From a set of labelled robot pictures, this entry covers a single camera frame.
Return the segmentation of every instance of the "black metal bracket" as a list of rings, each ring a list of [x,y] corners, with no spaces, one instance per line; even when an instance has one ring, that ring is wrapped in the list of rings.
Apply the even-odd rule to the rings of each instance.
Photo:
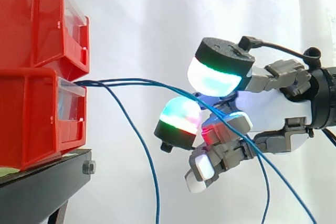
[[[91,150],[77,149],[53,163],[0,178],[0,223],[38,224],[59,214],[90,180],[83,171],[90,160]]]

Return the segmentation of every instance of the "glowing led fingertip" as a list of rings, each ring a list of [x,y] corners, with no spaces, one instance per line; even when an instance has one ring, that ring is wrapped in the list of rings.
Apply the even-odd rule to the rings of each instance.
[[[196,134],[201,123],[201,108],[189,98],[176,97],[167,103],[160,120],[180,130]]]
[[[227,96],[241,81],[240,76],[211,69],[195,57],[188,69],[188,79],[195,90],[212,97]]]

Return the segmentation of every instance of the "white curtain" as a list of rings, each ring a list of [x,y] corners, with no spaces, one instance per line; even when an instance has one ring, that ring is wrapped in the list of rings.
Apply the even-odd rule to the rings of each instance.
[[[242,35],[251,35],[297,51],[317,46],[325,66],[336,63],[335,0],[76,1],[90,17],[91,79],[143,77],[193,91],[186,72],[206,36],[239,41]],[[260,66],[290,58],[270,49],[253,54]],[[148,87],[115,91],[153,156],[161,193],[161,224],[261,222],[266,191],[256,160],[222,174],[203,193],[190,194],[184,181],[189,153],[173,150],[165,154],[153,135],[163,107],[175,94]],[[86,147],[93,149],[97,172],[71,198],[65,223],[154,223],[155,194],[148,160],[104,90],[89,89]],[[336,223],[336,150],[320,132],[292,154],[268,156],[318,223]],[[271,205],[266,223],[310,223],[290,191],[271,169],[267,171]]]

